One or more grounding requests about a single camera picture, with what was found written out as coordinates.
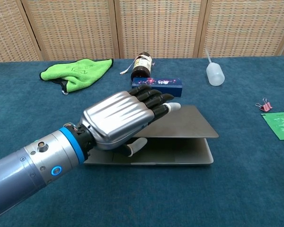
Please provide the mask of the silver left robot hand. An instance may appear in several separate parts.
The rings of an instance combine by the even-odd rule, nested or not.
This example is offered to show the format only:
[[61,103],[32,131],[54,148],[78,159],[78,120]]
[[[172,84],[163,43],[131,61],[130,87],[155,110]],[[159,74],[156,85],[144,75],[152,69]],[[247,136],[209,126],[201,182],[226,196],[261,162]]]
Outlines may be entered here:
[[174,96],[141,85],[115,93],[84,110],[80,124],[91,135],[91,146],[131,157],[147,143],[146,138],[128,143],[139,131],[181,108]]

